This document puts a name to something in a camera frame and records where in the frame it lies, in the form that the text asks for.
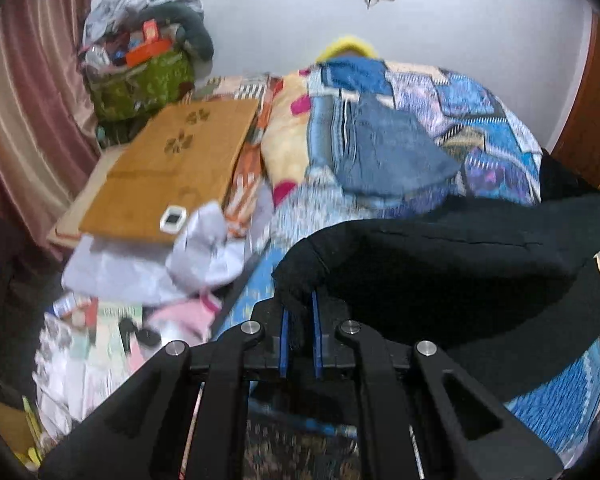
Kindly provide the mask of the black pants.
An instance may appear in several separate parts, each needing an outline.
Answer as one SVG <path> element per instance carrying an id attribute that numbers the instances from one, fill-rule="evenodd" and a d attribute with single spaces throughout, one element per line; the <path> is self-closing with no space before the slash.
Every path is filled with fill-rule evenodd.
<path id="1" fill-rule="evenodd" d="M 600 191 L 548 156 L 540 182 L 532 206 L 452 196 L 419 217 L 318 231 L 275 269 L 276 298 L 302 320 L 324 292 L 391 341 L 434 342 L 513 400 L 600 338 Z"/>

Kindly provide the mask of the pink cloth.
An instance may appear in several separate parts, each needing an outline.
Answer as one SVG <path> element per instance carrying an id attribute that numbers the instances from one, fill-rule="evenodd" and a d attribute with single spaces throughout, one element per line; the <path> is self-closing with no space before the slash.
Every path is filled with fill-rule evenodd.
<path id="1" fill-rule="evenodd" d="M 221 311 L 222 301 L 212 294 L 205 294 L 156 309 L 144 326 L 159 334 L 162 344 L 181 340 L 189 347 L 195 347 L 210 339 L 211 326 Z"/>

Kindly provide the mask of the white crumpled cloth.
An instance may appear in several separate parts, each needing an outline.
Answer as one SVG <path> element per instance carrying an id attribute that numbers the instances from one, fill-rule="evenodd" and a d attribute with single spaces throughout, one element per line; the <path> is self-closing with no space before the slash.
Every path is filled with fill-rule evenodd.
<path id="1" fill-rule="evenodd" d="M 61 285 L 100 300 L 159 307 L 234 282 L 251 256 L 249 240 L 228 236 L 218 202 L 195 210 L 172 244 L 84 234 Z"/>

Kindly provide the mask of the small white device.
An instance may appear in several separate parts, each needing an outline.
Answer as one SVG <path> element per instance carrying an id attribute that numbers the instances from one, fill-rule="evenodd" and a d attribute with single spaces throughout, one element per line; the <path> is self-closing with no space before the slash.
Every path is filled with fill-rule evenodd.
<path id="1" fill-rule="evenodd" d="M 187 210 L 184 207 L 170 205 L 160 218 L 159 229 L 163 233 L 176 235 L 183 229 L 186 220 Z"/>

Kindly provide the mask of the folded blue jeans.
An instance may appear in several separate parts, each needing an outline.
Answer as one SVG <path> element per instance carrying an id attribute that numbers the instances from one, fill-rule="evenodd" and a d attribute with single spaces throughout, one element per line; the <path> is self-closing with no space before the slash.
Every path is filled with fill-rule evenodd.
<path id="1" fill-rule="evenodd" d="M 430 138 L 412 113 L 363 94 L 343 109 L 342 154 L 335 174 L 349 193 L 399 197 L 455 176 L 460 163 Z"/>

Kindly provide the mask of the blue patchwork bedspread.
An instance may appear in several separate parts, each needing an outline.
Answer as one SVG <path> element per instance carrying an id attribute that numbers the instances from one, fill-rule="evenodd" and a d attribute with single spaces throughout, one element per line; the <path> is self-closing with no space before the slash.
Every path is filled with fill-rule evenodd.
<path id="1" fill-rule="evenodd" d="M 245 321 L 257 302 L 276 296 L 275 269 L 295 244 L 318 231 L 348 221 L 419 217 L 452 196 L 526 206 L 541 199 L 541 162 L 550 155 L 499 98 L 467 76 L 434 66 L 338 58 L 311 68 L 306 90 L 306 175 L 277 206 L 268 246 L 234 299 L 225 327 Z M 414 114 L 437 147 L 460 163 L 455 176 L 399 197 L 345 191 L 335 174 L 343 109 L 363 94 Z M 568 455 L 586 441 L 600 409 L 600 338 L 549 382 L 503 402 L 557 454 Z"/>

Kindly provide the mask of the wooden lap tray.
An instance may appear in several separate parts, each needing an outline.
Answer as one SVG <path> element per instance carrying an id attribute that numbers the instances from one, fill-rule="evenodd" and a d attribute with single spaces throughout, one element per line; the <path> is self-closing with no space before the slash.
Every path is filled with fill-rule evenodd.
<path id="1" fill-rule="evenodd" d="M 169 209 L 191 214 L 223 203 L 242 144 L 256 121 L 255 99 L 171 104 L 151 118 L 107 174 L 84 214 L 83 234 L 168 244 Z"/>

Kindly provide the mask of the yellow curved hoop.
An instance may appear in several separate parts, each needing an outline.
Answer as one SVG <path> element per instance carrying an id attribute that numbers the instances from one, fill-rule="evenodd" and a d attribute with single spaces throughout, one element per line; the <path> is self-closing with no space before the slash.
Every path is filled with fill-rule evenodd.
<path id="1" fill-rule="evenodd" d="M 331 42 L 316 58 L 315 62 L 323 63 L 332 58 L 354 55 L 360 58 L 377 58 L 377 52 L 368 42 L 355 37 L 343 36 Z"/>

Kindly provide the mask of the green patterned bag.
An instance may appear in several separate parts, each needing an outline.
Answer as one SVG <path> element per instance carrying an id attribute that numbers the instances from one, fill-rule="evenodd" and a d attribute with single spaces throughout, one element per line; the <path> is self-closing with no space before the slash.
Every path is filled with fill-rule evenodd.
<path id="1" fill-rule="evenodd" d="M 121 122 L 178 102 L 193 89 L 195 73 L 189 56 L 173 50 L 122 72 L 87 75 L 96 117 Z"/>

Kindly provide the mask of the grey neck pillow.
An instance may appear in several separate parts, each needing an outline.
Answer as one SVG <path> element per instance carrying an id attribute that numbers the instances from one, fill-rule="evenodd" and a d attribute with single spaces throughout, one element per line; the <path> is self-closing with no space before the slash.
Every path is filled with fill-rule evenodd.
<path id="1" fill-rule="evenodd" d="M 175 42 L 199 62 L 210 62 L 214 55 L 211 36 L 204 19 L 190 6 L 181 2 L 166 2 L 148 6 L 137 15 L 140 24 L 155 20 L 159 27 L 176 26 Z"/>

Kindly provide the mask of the brown wooden door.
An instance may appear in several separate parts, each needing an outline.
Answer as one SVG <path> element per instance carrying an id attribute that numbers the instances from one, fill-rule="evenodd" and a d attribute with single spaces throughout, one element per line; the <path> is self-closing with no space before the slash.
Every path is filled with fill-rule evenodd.
<path id="1" fill-rule="evenodd" d="M 552 156 L 600 190 L 600 16 L 593 15 L 576 98 Z"/>

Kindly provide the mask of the orange box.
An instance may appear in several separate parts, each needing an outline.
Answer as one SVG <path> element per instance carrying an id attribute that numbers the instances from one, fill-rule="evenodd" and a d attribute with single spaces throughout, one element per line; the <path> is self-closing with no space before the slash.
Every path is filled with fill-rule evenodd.
<path id="1" fill-rule="evenodd" d="M 140 65 L 155 56 L 169 52 L 171 48 L 172 41 L 170 39 L 158 39 L 154 42 L 145 42 L 144 44 L 140 44 L 138 47 L 129 50 L 125 55 L 126 65 L 129 67 Z"/>

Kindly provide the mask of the striped maroon curtain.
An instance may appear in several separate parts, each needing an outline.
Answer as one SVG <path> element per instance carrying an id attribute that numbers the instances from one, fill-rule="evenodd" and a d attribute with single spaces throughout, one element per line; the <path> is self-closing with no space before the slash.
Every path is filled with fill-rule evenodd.
<path id="1" fill-rule="evenodd" d="M 78 61 L 91 3 L 0 4 L 0 217 L 44 249 L 98 159 Z"/>

